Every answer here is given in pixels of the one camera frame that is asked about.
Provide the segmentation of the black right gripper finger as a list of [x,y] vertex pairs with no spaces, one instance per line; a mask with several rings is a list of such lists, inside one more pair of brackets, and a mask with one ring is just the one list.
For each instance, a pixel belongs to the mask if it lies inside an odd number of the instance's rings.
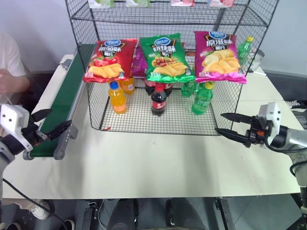
[[235,131],[224,128],[215,128],[215,131],[218,134],[226,137],[227,139],[242,143],[245,147],[250,147],[249,139],[244,135],[238,134]]
[[237,122],[237,123],[250,124],[252,120],[251,116],[237,114],[237,113],[223,113],[221,114],[221,116],[232,122]]

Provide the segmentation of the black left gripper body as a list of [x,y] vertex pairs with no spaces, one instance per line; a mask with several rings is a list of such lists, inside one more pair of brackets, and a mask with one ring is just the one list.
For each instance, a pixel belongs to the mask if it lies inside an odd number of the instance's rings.
[[41,115],[31,115],[27,127],[22,128],[22,135],[32,146],[38,146],[40,143],[48,140],[47,134],[41,132],[39,126],[35,124],[44,118],[46,117]]

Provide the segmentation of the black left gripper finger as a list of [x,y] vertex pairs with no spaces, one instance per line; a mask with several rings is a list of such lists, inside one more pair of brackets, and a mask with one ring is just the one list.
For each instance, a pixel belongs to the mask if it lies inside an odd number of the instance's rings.
[[30,122],[39,122],[45,119],[53,110],[52,109],[42,109],[30,115]]
[[72,123],[72,120],[67,120],[67,121],[60,123],[53,130],[51,130],[50,132],[46,134],[47,138],[49,140],[54,140],[58,138],[62,133],[64,133],[71,126],[71,123]]

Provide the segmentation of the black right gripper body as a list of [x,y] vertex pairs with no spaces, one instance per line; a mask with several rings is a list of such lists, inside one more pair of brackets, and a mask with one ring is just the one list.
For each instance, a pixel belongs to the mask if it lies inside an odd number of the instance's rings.
[[252,144],[263,144],[272,132],[272,121],[263,121],[258,116],[247,116],[246,122],[250,124],[250,129],[246,131],[248,138],[246,143],[247,148]]

